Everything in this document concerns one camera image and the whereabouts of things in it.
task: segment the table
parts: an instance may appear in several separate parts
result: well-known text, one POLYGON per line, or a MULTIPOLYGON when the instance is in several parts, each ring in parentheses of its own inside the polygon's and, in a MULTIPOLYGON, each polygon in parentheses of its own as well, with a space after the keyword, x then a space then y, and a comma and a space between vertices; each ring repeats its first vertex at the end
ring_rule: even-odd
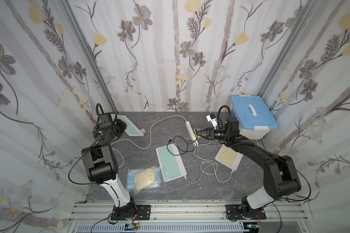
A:
MULTIPOLYGON (((152 124, 160 119, 172 115, 184 116, 191 124, 192 128, 212 127, 207 122, 206 116, 211 112, 120 112, 120 115, 128 117, 139 129, 144 128, 146 134, 142 137, 129 137, 126 133, 121 138, 130 138, 141 147, 149 145, 149 129, 152 124)), ((225 119, 227 113, 221 113, 221 118, 225 119)), ((152 129, 152 144, 146 150, 141 150, 129 141, 122 141, 112 145, 112 148, 118 149, 125 157, 125 164, 119 169, 118 176, 126 186, 126 177, 128 169, 144 169, 151 166, 159 166, 156 148, 166 146, 170 139, 180 135, 189 141, 190 137, 185 127, 185 121, 181 117, 172 117, 154 125, 152 129)), ((186 149, 185 143, 180 138, 175 140, 180 148, 186 149)), ((209 141, 201 138, 199 144, 208 143, 209 141)), ((211 141, 211 145, 218 145, 218 141, 211 141)), ((202 158, 214 160, 219 151, 217 147, 202 147, 199 154, 202 158)), ((121 156, 113 151, 118 164, 122 164, 121 156)), ((196 158, 193 152, 181 155, 184 166, 187 170, 187 180, 195 182, 200 178, 201 160, 196 158)), ((213 173, 214 169, 209 167, 206 170, 213 173)), ((227 180, 231 170, 218 163, 217 176, 220 181, 227 180)), ((241 199, 247 196, 263 185, 263 169, 252 160, 243 156, 238 169, 232 173, 229 181, 219 183, 215 175, 202 175, 201 180, 196 184, 188 183, 184 177, 166 182, 165 193, 137 193, 134 198, 137 200, 227 200, 241 199)), ((92 184, 87 200, 111 200, 112 198, 107 191, 97 184, 92 184)))

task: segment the keyboard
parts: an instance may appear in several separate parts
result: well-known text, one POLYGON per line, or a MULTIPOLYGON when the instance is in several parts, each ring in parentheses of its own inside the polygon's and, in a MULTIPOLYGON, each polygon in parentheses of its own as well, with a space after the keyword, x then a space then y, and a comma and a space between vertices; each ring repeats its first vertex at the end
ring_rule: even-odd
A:
POLYGON ((163 179, 166 182, 187 175, 181 157, 174 156, 169 151, 173 154, 179 154, 178 148, 174 144, 170 144, 168 150, 166 146, 156 148, 163 179))

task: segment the floral wallpaper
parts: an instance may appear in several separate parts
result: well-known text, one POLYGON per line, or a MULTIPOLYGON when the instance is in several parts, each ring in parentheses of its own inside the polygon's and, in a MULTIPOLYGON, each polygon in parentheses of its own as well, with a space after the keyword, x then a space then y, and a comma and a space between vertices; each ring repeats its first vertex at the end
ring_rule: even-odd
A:
POLYGON ((91 73, 57 2, 0 1, 0 232, 67 232, 87 188, 67 173, 109 108, 91 73))
POLYGON ((318 3, 263 99, 279 124, 263 141, 309 180, 313 228, 350 232, 350 1, 318 3))
POLYGON ((302 0, 69 0, 121 111, 216 111, 257 94, 302 0))

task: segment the box handle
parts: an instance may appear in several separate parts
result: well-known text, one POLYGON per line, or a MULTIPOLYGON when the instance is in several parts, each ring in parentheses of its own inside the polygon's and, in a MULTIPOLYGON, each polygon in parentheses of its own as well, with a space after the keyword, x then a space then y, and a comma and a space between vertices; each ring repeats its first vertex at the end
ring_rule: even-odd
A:
POLYGON ((250 107, 250 110, 252 111, 253 115, 257 116, 257 112, 255 111, 254 107, 251 104, 249 104, 249 107, 250 107))

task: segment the blue plastic box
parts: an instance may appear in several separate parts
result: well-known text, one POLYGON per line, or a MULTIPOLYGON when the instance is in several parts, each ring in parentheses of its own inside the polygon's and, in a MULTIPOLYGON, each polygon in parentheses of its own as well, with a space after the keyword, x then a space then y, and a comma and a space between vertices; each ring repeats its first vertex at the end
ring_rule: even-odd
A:
POLYGON ((240 95, 231 97, 231 114, 240 123, 240 134, 249 139, 261 139, 277 129, 277 122, 260 96, 240 95))

